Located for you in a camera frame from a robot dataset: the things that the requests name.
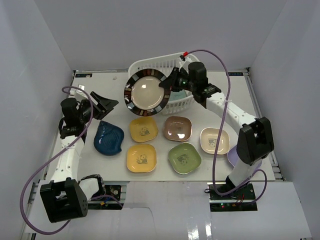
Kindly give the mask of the round dark striped plate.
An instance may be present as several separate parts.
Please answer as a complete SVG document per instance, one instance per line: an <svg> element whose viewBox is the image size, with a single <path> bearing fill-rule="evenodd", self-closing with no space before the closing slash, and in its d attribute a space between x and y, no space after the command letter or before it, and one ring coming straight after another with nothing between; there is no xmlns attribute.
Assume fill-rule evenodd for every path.
<svg viewBox="0 0 320 240"><path fill-rule="evenodd" d="M169 102L171 91L159 86L166 76L154 68L134 73L124 87L124 102L135 115L149 117L160 113Z"/></svg>

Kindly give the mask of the dark blue leaf plate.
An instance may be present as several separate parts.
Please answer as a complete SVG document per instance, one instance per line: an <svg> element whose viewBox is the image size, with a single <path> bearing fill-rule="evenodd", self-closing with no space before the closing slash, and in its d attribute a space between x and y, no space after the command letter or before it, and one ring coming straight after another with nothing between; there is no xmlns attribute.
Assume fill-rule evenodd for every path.
<svg viewBox="0 0 320 240"><path fill-rule="evenodd" d="M101 120L93 140L94 148L104 156L115 156L122 151L124 131L109 122Z"/></svg>

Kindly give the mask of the yellow panda plate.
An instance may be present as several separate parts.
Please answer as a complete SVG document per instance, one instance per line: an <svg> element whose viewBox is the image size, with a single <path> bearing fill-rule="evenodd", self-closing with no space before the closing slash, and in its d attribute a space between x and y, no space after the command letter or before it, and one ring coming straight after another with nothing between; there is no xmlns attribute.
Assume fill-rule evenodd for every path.
<svg viewBox="0 0 320 240"><path fill-rule="evenodd" d="M157 165L156 149L150 144L135 144L127 151L126 167L136 174L150 173Z"/></svg>
<svg viewBox="0 0 320 240"><path fill-rule="evenodd" d="M137 143L145 143L155 139L159 130L153 117L139 117L129 124L131 138Z"/></svg>

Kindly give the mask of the cream panda plate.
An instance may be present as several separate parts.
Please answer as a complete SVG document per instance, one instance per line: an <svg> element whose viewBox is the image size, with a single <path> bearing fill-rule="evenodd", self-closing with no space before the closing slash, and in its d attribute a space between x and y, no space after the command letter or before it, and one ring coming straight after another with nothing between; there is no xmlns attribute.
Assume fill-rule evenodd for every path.
<svg viewBox="0 0 320 240"><path fill-rule="evenodd" d="M220 130L219 128L207 127L201 131L200 146L204 152L208 154L215 153L219 130ZM224 155L224 154L227 154L229 150L230 150L230 137L226 131L222 130L220 140L218 143L217 154Z"/></svg>

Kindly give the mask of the lavender plate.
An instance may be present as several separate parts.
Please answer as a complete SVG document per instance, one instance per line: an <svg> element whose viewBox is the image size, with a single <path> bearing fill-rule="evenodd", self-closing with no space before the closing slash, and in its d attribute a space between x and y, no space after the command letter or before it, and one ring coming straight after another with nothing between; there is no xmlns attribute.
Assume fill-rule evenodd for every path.
<svg viewBox="0 0 320 240"><path fill-rule="evenodd" d="M237 153L237 145L235 145L234 147L232 147L228 153L227 153L227 160L229 161L229 163L233 166L236 167L238 165L238 163L240 163L241 169L247 169L248 172L250 172L251 174L260 169L262 166L262 160L258 160L256 161L253 165L248 165L243 163L243 161L240 159L240 157L238 156Z"/></svg>

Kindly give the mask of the teal floral plate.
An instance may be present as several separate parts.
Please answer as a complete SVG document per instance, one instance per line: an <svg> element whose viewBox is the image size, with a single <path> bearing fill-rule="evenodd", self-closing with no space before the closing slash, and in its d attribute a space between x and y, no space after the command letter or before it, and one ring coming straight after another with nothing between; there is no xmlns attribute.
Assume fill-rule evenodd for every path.
<svg viewBox="0 0 320 240"><path fill-rule="evenodd" d="M187 97L185 90L180 90L179 92L171 91L169 101L177 101Z"/></svg>

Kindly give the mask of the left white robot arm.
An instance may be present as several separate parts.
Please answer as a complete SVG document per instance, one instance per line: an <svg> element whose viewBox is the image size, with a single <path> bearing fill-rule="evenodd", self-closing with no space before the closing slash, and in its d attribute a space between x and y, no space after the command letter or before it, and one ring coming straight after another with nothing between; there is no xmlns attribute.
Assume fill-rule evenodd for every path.
<svg viewBox="0 0 320 240"><path fill-rule="evenodd" d="M105 196L106 187L99 174L78 179L81 152L85 146L87 128L92 119L102 120L119 103L91 92L95 102L84 97L70 97L61 103L63 118L59 123L61 149L50 182L40 188L40 196L51 223L85 217L88 201Z"/></svg>

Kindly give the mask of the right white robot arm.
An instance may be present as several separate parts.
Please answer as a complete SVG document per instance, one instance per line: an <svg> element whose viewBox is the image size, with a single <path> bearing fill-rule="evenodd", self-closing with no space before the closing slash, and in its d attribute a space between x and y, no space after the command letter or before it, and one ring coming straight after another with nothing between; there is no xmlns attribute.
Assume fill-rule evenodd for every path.
<svg viewBox="0 0 320 240"><path fill-rule="evenodd" d="M225 184L216 186L213 191L219 196L228 196L236 200L244 193L246 183L258 172L259 165L274 150L271 122L266 117L258 118L229 100L217 86L209 83L207 70L203 63L192 62L188 70L175 67L159 87L178 92L187 90L194 100L205 109L221 117L221 123L227 123L237 133L236 153L238 160L226 177Z"/></svg>

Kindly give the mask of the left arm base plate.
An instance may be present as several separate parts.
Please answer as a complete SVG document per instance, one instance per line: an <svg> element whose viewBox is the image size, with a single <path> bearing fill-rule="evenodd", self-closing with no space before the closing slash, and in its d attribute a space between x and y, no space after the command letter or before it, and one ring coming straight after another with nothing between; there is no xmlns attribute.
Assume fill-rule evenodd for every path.
<svg viewBox="0 0 320 240"><path fill-rule="evenodd" d="M89 210L121 210L121 185L105 185L95 193L88 203Z"/></svg>

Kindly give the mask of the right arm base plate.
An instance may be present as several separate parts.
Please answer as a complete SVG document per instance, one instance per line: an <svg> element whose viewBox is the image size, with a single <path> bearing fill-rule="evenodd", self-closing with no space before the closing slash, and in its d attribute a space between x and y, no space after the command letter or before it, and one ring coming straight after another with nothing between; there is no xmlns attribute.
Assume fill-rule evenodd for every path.
<svg viewBox="0 0 320 240"><path fill-rule="evenodd" d="M226 196L218 195L212 184L209 184L204 192L209 195L209 206L212 213L256 212L258 210L256 203L250 203L256 199L251 183Z"/></svg>

